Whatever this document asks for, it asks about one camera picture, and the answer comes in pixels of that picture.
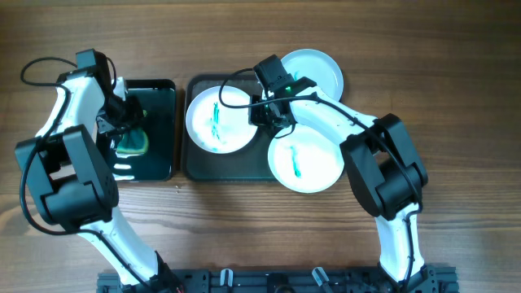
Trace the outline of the green yellow sponge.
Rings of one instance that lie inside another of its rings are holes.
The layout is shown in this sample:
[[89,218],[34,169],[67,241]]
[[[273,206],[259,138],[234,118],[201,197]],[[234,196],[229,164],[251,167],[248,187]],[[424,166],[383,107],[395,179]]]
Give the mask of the green yellow sponge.
[[149,149],[149,138],[139,120],[130,129],[119,135],[116,153],[119,155],[144,155]]

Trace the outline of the white plate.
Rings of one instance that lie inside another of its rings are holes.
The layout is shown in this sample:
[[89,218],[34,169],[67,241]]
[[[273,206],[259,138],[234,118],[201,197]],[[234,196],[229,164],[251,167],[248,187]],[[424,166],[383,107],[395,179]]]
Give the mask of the white plate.
[[186,130],[201,149],[214,154],[228,154],[245,147],[257,127],[248,122],[248,109],[225,107],[219,100],[219,86],[202,91],[186,112]]
[[282,129],[272,139],[268,163],[282,185],[307,194],[333,186],[344,171],[339,146],[305,125]]

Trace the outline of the light blue plate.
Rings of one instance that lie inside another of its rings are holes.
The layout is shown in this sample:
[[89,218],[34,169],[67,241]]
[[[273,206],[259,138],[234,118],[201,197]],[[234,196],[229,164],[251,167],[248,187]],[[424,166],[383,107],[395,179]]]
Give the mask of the light blue plate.
[[295,80],[307,77],[330,98],[341,100],[344,76],[339,65],[326,53],[314,49],[295,50],[282,58],[282,65]]

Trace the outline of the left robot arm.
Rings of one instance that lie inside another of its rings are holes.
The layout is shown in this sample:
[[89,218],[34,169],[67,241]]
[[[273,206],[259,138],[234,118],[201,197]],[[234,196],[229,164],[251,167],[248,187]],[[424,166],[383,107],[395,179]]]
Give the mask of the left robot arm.
[[57,99],[37,134],[17,143],[20,203],[36,230],[78,235],[116,270],[101,292],[182,292],[180,278],[137,235],[119,209],[122,181],[166,181],[175,168],[176,86],[169,79],[127,80],[112,60],[77,53],[52,83]]

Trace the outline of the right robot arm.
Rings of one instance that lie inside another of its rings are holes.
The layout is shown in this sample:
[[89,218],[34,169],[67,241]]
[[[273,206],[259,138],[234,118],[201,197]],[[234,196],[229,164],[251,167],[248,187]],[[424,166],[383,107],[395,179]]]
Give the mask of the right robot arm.
[[414,291],[425,265],[417,219],[428,175],[401,119],[354,111],[327,96],[315,81],[295,79],[277,55],[251,70],[263,90],[252,97],[252,123],[305,125],[339,146],[353,195],[375,218],[380,269],[399,292]]

